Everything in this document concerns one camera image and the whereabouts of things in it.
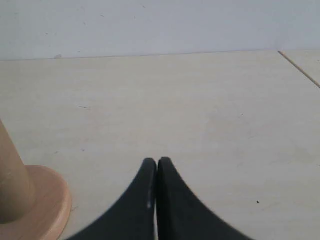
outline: wooden pole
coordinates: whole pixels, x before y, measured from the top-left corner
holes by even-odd
[[[0,119],[0,224],[22,217],[35,198],[34,183]]]

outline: black object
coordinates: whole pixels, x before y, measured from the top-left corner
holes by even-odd
[[[114,206],[69,240],[154,240],[156,174],[156,162],[145,159]]]
[[[170,158],[159,161],[156,182],[159,240],[250,240],[199,201]]]

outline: white tile floor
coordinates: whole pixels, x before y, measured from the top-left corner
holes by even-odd
[[[71,189],[62,239],[161,156],[250,237],[316,239],[319,102],[276,51],[0,62],[0,117],[24,163]]]

